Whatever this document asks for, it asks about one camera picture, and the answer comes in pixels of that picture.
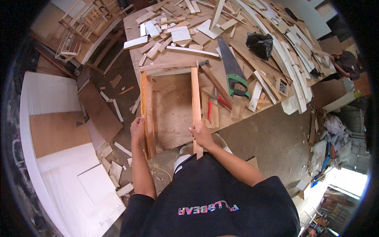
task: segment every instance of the red pliers handle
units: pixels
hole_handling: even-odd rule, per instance
[[[209,100],[208,101],[208,115],[207,115],[208,120],[211,120],[211,113],[212,113],[212,102]]]
[[[221,103],[222,103],[223,105],[225,105],[226,107],[228,107],[228,108],[232,108],[232,107],[228,104],[228,102],[226,102],[226,100],[224,100],[221,96],[218,96],[217,99],[218,99],[219,102],[221,102]]]

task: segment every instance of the hammer head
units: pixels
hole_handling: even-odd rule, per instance
[[[208,64],[209,63],[209,60],[207,59],[207,60],[205,60],[205,61],[201,61],[201,62],[199,62],[199,66],[201,67],[201,66],[204,66],[204,65],[206,65],[206,64]]]

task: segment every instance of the green saw handle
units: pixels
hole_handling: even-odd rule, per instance
[[[246,96],[248,99],[250,99],[250,93],[249,89],[247,87],[247,81],[242,79],[242,77],[238,76],[237,74],[229,74],[226,75],[226,80],[228,81],[228,88],[229,88],[229,95],[236,95],[236,96]],[[245,90],[239,90],[234,89],[235,84],[240,84],[243,87],[245,87]]]

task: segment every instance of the hand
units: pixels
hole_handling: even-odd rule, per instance
[[[130,133],[132,135],[132,141],[136,141],[140,143],[142,138],[144,137],[144,129],[145,129],[145,115],[136,118],[132,124],[130,125]]]
[[[195,126],[189,127],[188,129],[199,146],[209,150],[210,147],[216,145],[212,140],[211,132],[205,125],[205,120],[201,121],[201,126],[200,129],[198,129],[198,132],[195,130]]]
[[[330,58],[330,61],[332,62],[332,64],[335,64],[334,56],[329,56],[329,58]]]

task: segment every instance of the workbench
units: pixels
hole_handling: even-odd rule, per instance
[[[169,7],[170,9],[173,9],[173,8],[176,9],[176,11],[182,11],[183,15],[181,17],[193,16],[193,15],[187,14],[185,10],[174,7],[174,4],[177,3],[178,0],[170,0],[170,2],[172,4],[166,3],[167,8]],[[207,6],[200,5],[200,4],[198,4],[198,6],[201,10],[201,16],[207,13],[209,15],[212,15],[213,9]],[[147,13],[147,10],[141,9],[124,18],[125,34],[128,41],[141,37],[139,24],[137,24],[136,19],[144,15],[145,13]],[[225,16],[221,14],[218,24],[222,25],[225,22],[227,22],[227,20],[225,19]],[[265,63],[261,62],[261,59],[257,57],[251,50],[249,50],[249,48],[246,47],[245,43],[246,43],[246,38],[247,38],[247,32],[259,33],[259,30],[255,25],[252,25],[251,23],[249,23],[249,21],[246,21],[246,24],[247,26],[243,25],[240,22],[236,24],[237,28],[236,28],[233,38],[230,38],[232,27],[225,30],[220,36],[223,37],[223,39],[227,43],[234,42],[237,45],[240,45],[241,49],[248,52],[251,58],[254,59],[255,63],[259,66],[260,70],[266,73],[266,77],[269,80],[271,80],[273,83],[275,83],[274,78],[284,79],[284,76],[281,73],[278,73],[277,71],[273,70],[271,67],[266,65]],[[306,27],[306,25],[300,21],[297,22],[297,25],[299,28]],[[286,41],[286,39],[281,35],[280,32],[276,32],[275,36],[278,40]],[[314,38],[314,36],[312,37],[313,37],[312,41],[315,42],[314,43],[315,48],[320,50],[320,46],[317,43],[317,40]],[[134,48],[129,49],[130,56],[131,56],[133,66],[134,66],[134,71],[135,71],[136,78],[138,80],[139,85],[140,85],[140,69],[139,69],[140,67],[138,66],[138,64],[143,56],[140,53],[139,48],[142,46],[143,45],[139,45],[139,46],[135,46]],[[210,42],[204,46],[203,50],[212,52],[212,53],[217,53],[216,52],[217,47],[218,47],[217,41],[211,39]],[[237,52],[235,52],[235,56],[236,58],[239,58],[242,61],[244,61],[243,58],[241,58]],[[223,88],[226,91],[228,91],[227,82],[226,82],[226,73],[224,70],[223,62],[220,58],[215,58],[209,55],[202,55],[202,54],[197,54],[197,53],[192,53],[192,52],[182,52],[182,51],[178,52],[178,51],[174,51],[170,49],[165,49],[162,53],[158,53],[157,56],[153,58],[153,60],[147,58],[144,63],[144,66],[157,65],[161,63],[179,63],[180,61],[200,62],[207,59],[210,61],[210,63],[208,64],[208,67],[210,68],[211,72],[213,72],[215,77],[219,80]],[[268,63],[280,71],[278,65],[275,63],[272,57],[268,60]],[[244,61],[243,67],[244,68],[249,67],[250,71],[253,71],[253,69],[250,66],[248,66],[246,61]],[[314,78],[313,76],[311,77],[312,77],[311,80],[307,80],[308,87],[322,80],[325,76],[321,76],[319,78]],[[247,79],[250,94],[252,93],[251,85],[253,84],[252,82],[254,80],[256,80],[254,74],[251,75]],[[201,69],[199,69],[199,86],[200,86],[200,89],[204,87],[213,86],[213,84],[207,78],[207,76],[204,73],[202,73]],[[293,95],[293,92],[290,90],[288,97],[282,96],[282,99],[278,101],[277,104],[279,104],[279,102],[285,99],[288,99],[292,95]],[[271,103],[263,104],[260,110],[256,110],[253,113],[247,109],[247,105],[249,104],[248,98],[243,97],[241,104],[242,105],[240,107],[240,113],[239,113],[238,119],[231,119],[230,112],[225,107],[218,106],[219,127],[211,128],[211,132],[215,132],[217,130],[230,126],[234,123],[237,123],[243,119],[246,119],[252,115],[255,115],[256,113],[259,113],[273,106],[273,104]],[[165,76],[153,77],[153,119],[154,119],[157,152],[161,152],[167,149],[172,149],[172,148],[178,147],[180,145],[183,145],[185,143],[192,141],[192,136],[190,132],[188,131],[188,127],[191,127],[193,125],[192,124],[192,120],[193,120],[192,104],[191,104],[191,74],[165,75]]]

